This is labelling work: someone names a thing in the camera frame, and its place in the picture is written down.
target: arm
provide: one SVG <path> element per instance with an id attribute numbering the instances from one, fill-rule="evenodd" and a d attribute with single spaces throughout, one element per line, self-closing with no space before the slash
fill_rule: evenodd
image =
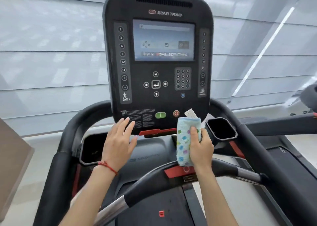
<path id="1" fill-rule="evenodd" d="M 106 161 L 115 171 L 120 170 L 130 158 L 137 144 L 134 137 L 129 144 L 135 121 L 121 119 L 109 131 L 102 151 L 102 161 Z M 109 189 L 115 173 L 109 168 L 98 165 L 84 186 L 82 192 L 68 210 L 59 226 L 91 226 L 97 216 L 101 203 Z"/>
<path id="2" fill-rule="evenodd" d="M 203 139 L 199 143 L 196 128 L 191 128 L 190 156 L 198 177 L 207 224 L 208 226 L 238 226 L 211 170 L 214 146 L 207 130 L 202 128 L 201 133 Z"/>

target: warning label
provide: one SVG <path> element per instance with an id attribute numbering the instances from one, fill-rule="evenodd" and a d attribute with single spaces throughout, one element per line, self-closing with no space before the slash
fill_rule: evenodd
<path id="1" fill-rule="evenodd" d="M 129 117 L 130 121 L 135 121 L 134 128 L 151 127 L 154 126 L 153 113 L 155 109 L 143 109 L 134 111 L 122 111 L 123 117 Z"/>

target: treadmill console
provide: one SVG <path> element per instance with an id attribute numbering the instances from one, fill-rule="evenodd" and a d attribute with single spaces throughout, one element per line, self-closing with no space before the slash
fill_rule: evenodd
<path id="1" fill-rule="evenodd" d="M 203 0 L 106 0 L 105 45 L 114 120 L 133 134 L 175 131 L 210 101 L 213 18 Z"/>

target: forearm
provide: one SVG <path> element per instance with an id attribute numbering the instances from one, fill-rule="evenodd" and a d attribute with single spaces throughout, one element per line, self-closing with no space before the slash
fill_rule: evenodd
<path id="1" fill-rule="evenodd" d="M 96 166 L 82 192 L 59 226 L 91 226 L 115 174 Z"/>
<path id="2" fill-rule="evenodd" d="M 238 226 L 211 168 L 196 173 L 208 226 Z"/>

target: hand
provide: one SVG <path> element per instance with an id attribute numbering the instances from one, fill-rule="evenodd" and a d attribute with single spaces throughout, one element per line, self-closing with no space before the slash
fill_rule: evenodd
<path id="1" fill-rule="evenodd" d="M 201 134 L 203 139 L 199 143 L 197 129 L 191 127 L 190 157 L 196 171 L 211 170 L 214 146 L 206 129 L 201 128 Z"/>
<path id="2" fill-rule="evenodd" d="M 137 145 L 137 137 L 135 136 L 129 144 L 132 129 L 135 121 L 129 123 L 129 118 L 123 120 L 121 118 L 117 124 L 113 125 L 108 132 L 105 144 L 102 151 L 102 161 L 106 161 L 110 167 L 117 172 L 126 164 L 130 158 L 133 149 Z"/>

